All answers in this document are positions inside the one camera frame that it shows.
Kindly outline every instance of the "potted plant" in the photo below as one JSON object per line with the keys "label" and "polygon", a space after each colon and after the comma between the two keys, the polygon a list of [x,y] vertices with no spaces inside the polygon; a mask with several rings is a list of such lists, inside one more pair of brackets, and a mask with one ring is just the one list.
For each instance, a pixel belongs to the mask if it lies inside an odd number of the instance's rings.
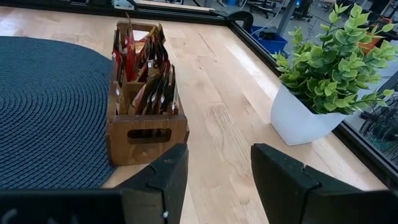
{"label": "potted plant", "polygon": [[369,13],[355,4],[344,27],[333,27],[348,6],[334,7],[329,15],[330,25],[321,24],[325,34],[317,35],[322,44],[303,42],[300,28],[289,32],[294,37],[293,64],[280,53],[273,55],[281,71],[282,87],[271,110],[271,124],[288,145],[312,142],[330,133],[347,115],[362,111],[377,103],[386,106],[382,95],[392,90],[376,91],[358,98],[359,89],[369,89],[377,83],[379,68],[394,60],[398,49],[383,41],[367,54],[359,43],[370,43],[380,31],[388,32],[394,25],[385,25],[371,32],[358,28],[368,20]]}

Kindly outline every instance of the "round placemat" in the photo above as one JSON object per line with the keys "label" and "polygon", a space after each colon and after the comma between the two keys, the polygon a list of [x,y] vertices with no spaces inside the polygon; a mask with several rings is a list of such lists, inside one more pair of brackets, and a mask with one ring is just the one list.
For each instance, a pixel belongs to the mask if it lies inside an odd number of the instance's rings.
{"label": "round placemat", "polygon": [[85,47],[0,37],[0,189],[90,189],[105,146],[111,61]]}

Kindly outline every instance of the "green plant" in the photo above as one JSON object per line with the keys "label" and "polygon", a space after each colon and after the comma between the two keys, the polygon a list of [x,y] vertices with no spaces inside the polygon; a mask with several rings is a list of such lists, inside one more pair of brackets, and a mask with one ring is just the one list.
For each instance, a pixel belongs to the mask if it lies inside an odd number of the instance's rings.
{"label": "green plant", "polygon": [[392,90],[384,90],[382,95],[373,92],[359,100],[357,93],[359,89],[368,90],[368,83],[377,84],[381,79],[377,70],[387,67],[387,61],[394,60],[398,53],[398,49],[385,40],[380,48],[375,47],[366,55],[364,47],[358,44],[381,38],[377,33],[388,32],[394,25],[385,25],[380,31],[375,26],[367,33],[367,28],[358,26],[367,22],[369,13],[363,14],[362,8],[355,4],[344,28],[333,27],[347,8],[336,4],[329,15],[330,25],[321,24],[326,33],[317,35],[320,45],[303,43],[301,28],[289,32],[294,37],[292,66],[280,53],[272,55],[282,73],[282,83],[313,113],[352,114],[374,103],[387,106],[381,97],[393,94]]}

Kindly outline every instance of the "white square planter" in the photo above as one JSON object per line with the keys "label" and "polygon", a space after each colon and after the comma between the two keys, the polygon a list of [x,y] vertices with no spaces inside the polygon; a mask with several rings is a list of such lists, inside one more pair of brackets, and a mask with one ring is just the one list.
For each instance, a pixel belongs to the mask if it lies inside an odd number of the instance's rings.
{"label": "white square planter", "polygon": [[283,85],[271,109],[271,124],[289,146],[320,139],[345,118],[341,113],[313,114]]}

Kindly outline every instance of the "wooden caddy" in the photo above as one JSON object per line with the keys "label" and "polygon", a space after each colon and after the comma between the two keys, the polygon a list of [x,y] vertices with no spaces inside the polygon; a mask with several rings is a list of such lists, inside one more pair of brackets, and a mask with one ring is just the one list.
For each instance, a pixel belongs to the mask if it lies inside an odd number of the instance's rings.
{"label": "wooden caddy", "polygon": [[[133,23],[133,30],[150,31],[153,26]],[[118,22],[121,40],[124,40],[128,23]],[[106,121],[106,149],[114,166],[150,163],[177,143],[186,143],[189,135],[187,118],[180,102],[176,115],[117,115],[116,88],[117,66],[112,61],[109,81],[108,112]],[[144,83],[126,82],[124,95],[131,102]],[[168,134],[159,138],[131,138],[128,133],[140,129],[167,129]]]}

